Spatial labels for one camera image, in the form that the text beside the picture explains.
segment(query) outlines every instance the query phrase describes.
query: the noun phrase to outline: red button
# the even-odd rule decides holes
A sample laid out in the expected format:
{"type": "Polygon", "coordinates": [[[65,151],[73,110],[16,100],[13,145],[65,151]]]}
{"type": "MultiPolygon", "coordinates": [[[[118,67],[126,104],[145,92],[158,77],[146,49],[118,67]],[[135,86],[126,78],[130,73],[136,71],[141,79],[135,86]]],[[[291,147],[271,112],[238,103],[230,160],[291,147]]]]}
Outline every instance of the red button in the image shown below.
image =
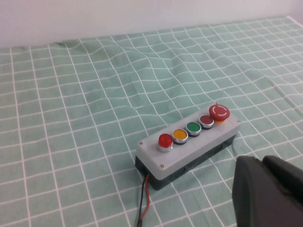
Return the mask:
{"type": "Polygon", "coordinates": [[[162,134],[159,136],[158,144],[160,147],[169,148],[173,144],[172,136],[169,134],[162,134]]]}
{"type": "Polygon", "coordinates": [[[223,122],[231,115],[231,113],[226,106],[220,105],[220,104],[215,104],[209,108],[209,115],[215,121],[223,122]]]}
{"type": "Polygon", "coordinates": [[[210,116],[207,116],[207,115],[203,115],[200,117],[200,121],[204,124],[211,124],[213,123],[213,119],[210,117],[210,116]]]}

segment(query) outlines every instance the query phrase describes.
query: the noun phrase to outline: red mushroom button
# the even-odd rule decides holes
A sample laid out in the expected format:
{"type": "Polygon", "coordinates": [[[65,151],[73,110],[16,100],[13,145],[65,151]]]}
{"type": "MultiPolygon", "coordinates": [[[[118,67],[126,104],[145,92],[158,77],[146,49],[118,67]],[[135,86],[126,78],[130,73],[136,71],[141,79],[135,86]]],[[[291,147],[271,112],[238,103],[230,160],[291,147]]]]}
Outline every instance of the red mushroom button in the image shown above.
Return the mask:
{"type": "Polygon", "coordinates": [[[173,138],[169,134],[162,134],[158,140],[158,151],[168,153],[171,151],[173,145],[173,138]]]}
{"type": "Polygon", "coordinates": [[[229,109],[220,104],[212,105],[209,108],[209,115],[216,121],[216,122],[224,122],[229,116],[231,112],[229,109]]]}

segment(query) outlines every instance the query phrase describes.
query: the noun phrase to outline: green checkered tablecloth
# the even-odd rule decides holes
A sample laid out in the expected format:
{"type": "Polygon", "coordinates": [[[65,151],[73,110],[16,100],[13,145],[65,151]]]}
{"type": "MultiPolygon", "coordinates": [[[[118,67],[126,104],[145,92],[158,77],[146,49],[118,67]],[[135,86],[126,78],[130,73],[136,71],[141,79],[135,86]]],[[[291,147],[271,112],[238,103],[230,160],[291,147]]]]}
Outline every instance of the green checkered tablecloth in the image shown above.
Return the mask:
{"type": "Polygon", "coordinates": [[[288,17],[0,50],[0,227],[133,227],[137,142],[214,102],[232,146],[151,191],[144,227],[236,226],[239,155],[303,168],[303,27],[288,17]]]}

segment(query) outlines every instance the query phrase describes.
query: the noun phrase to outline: dark red button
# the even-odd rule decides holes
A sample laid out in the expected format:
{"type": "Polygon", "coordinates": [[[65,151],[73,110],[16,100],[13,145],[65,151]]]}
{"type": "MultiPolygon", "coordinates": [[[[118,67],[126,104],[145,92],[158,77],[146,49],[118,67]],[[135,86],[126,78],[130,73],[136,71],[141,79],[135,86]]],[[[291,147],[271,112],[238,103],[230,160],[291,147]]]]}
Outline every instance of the dark red button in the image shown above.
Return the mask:
{"type": "Polygon", "coordinates": [[[209,115],[217,122],[223,122],[231,115],[229,109],[220,104],[212,105],[209,108],[209,115]]]}
{"type": "Polygon", "coordinates": [[[200,116],[198,123],[201,125],[202,129],[211,129],[214,125],[214,120],[208,115],[200,116]]]}

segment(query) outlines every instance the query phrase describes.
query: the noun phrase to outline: cable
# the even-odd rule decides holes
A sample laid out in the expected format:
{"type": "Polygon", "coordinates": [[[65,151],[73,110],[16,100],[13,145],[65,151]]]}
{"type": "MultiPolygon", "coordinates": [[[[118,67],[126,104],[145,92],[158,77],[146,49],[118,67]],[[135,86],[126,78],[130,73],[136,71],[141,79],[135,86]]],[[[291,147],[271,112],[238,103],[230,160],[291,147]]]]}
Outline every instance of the cable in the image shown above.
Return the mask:
{"type": "Polygon", "coordinates": [[[144,218],[145,214],[147,213],[147,210],[148,210],[148,208],[150,206],[150,195],[149,195],[149,192],[148,192],[148,178],[149,178],[149,174],[147,174],[147,176],[144,178],[144,180],[142,182],[141,199],[140,199],[139,217],[138,217],[138,221],[137,221],[137,227],[142,227],[143,218],[144,218]],[[146,190],[147,206],[146,206],[146,209],[145,209],[143,215],[141,216],[142,202],[143,202],[143,193],[144,193],[144,185],[145,185],[145,190],[146,190]]]}
{"type": "Polygon", "coordinates": [[[142,217],[141,217],[142,220],[144,219],[144,216],[147,213],[148,208],[150,207],[150,195],[148,193],[148,178],[149,178],[149,176],[150,176],[149,174],[146,176],[146,181],[145,181],[145,191],[146,191],[147,206],[145,208],[144,213],[142,214],[142,217]]]}

